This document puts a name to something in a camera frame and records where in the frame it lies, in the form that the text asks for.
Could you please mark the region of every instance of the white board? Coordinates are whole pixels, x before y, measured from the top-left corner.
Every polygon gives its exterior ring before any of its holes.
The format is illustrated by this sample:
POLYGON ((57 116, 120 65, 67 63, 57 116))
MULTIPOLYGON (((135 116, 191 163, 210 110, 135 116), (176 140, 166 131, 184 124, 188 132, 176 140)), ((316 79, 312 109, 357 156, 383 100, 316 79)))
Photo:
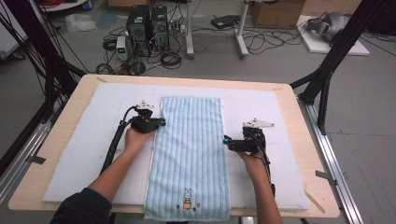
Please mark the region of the white board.
MULTIPOLYGON (((300 16, 297 24, 301 24, 313 17, 310 16, 300 16)), ((321 35, 317 35, 315 31, 306 31, 302 25, 296 29, 300 34, 302 34, 304 44, 310 53, 328 53, 330 51, 329 43, 326 42, 321 35)), ((348 55, 359 55, 368 56, 370 54, 369 50, 363 46, 363 44, 358 40, 355 45, 350 49, 348 55)))
MULTIPOLYGON (((109 144, 127 108, 144 100, 155 105, 152 116, 158 118, 161 115, 160 101, 165 96, 220 98, 224 132, 232 139, 242 139, 242 124, 248 120, 257 118, 274 123, 274 127, 264 128, 263 132, 271 161, 272 180, 276 184, 277 205, 281 210, 308 209, 276 95, 272 91, 116 83, 101 83, 97 87, 59 159, 43 201, 61 202, 88 186, 99 175, 109 144)), ((128 119, 135 115, 134 111, 131 112, 128 119)), ((148 140, 135 160, 113 203, 144 204, 152 140, 148 140)), ((124 148, 123 137, 118 148, 124 148)), ((236 153, 226 150, 231 207, 256 207, 245 164, 236 153)))

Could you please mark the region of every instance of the floor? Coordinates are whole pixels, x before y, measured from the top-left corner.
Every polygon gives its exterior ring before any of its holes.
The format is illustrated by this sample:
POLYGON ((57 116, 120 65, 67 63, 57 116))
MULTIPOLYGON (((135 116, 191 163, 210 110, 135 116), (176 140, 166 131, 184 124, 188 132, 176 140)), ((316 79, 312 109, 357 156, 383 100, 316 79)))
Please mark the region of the floor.
MULTIPOLYGON (((55 23, 63 24, 64 15, 72 13, 90 14, 94 21, 99 21, 108 12, 102 8, 85 12, 76 7, 51 17, 55 23)), ((104 61, 103 37, 125 22, 125 19, 115 19, 112 20, 114 24, 106 24, 102 29, 65 33, 64 38, 88 70, 94 71, 96 65, 104 61)), ((205 19, 199 22, 209 26, 205 19)), ((191 61, 185 58, 185 49, 182 49, 182 66, 177 70, 165 70, 167 77, 291 83, 315 71, 326 56, 309 53, 301 44, 269 49, 240 60, 232 35, 201 32, 194 37, 196 48, 203 52, 197 52, 191 61)), ((370 41, 396 53, 395 42, 370 41)), ((396 57, 363 39, 361 43, 371 52, 370 56, 347 56, 333 76, 326 129, 363 222, 392 223, 396 219, 396 179, 393 174, 396 170, 396 57)), ((70 50, 64 48, 64 52, 70 63, 80 66, 70 50)), ((44 98, 28 60, 0 61, 0 69, 1 157, 44 98)), ((145 76, 163 77, 165 73, 151 69, 145 76)), ((53 215, 50 212, 10 211, 7 201, 12 191, 0 205, 2 223, 50 221, 53 215)), ((131 219, 137 221, 138 217, 121 216, 118 223, 131 219)), ((285 223, 301 223, 297 218, 284 220, 285 223)), ((309 218, 308 221, 317 224, 347 223, 343 216, 335 219, 309 218)))

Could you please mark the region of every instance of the cardboard box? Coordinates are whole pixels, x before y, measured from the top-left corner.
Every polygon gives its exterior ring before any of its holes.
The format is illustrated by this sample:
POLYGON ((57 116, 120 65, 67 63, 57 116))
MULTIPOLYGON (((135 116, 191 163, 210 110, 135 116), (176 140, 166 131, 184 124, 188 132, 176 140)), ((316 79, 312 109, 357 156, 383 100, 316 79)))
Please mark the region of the cardboard box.
POLYGON ((107 0, 110 7, 131 7, 133 5, 149 5, 150 0, 107 0))
POLYGON ((352 15, 360 3, 361 0, 306 0, 303 15, 318 17, 325 11, 352 15))
POLYGON ((255 3, 251 18, 255 27, 294 29, 305 0, 279 0, 274 4, 255 3))

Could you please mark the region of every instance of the hand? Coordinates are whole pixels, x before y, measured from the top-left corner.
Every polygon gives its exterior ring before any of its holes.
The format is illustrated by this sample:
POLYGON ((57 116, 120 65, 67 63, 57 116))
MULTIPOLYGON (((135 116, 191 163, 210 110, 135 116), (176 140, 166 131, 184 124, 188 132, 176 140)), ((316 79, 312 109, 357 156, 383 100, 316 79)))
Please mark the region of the hand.
POLYGON ((262 154, 260 152, 254 155, 248 155, 244 152, 238 152, 239 157, 245 162, 247 173, 250 176, 253 185, 258 181, 265 180, 268 182, 268 176, 262 163, 262 154))
POLYGON ((137 155, 140 150, 146 144, 146 141, 154 135, 155 132, 151 133, 139 133, 134 129, 128 129, 125 134, 125 150, 124 152, 132 153, 137 155))

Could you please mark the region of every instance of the wooden table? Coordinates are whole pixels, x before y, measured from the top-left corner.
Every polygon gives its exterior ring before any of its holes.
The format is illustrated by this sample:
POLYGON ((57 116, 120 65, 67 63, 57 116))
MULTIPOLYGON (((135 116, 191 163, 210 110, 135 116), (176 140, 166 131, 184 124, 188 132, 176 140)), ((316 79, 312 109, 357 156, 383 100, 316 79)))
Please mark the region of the wooden table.
MULTIPOLYGON (((305 124, 302 112, 291 87, 287 84, 184 79, 165 77, 120 77, 87 75, 67 103, 53 126, 37 156, 47 159, 43 164, 32 163, 23 180, 9 201, 15 210, 55 211, 59 203, 43 203, 41 200, 52 179, 57 162, 62 155, 78 121, 90 102, 99 83, 134 83, 163 86, 208 87, 240 90, 273 91, 276 94, 290 144, 297 162, 309 209, 303 212, 281 212, 282 217, 338 217, 340 212, 327 179, 317 177, 323 172, 318 153, 305 124)), ((114 204, 113 212, 143 213, 143 205, 114 204)), ((232 216, 256 216, 254 209, 232 208, 232 216)))

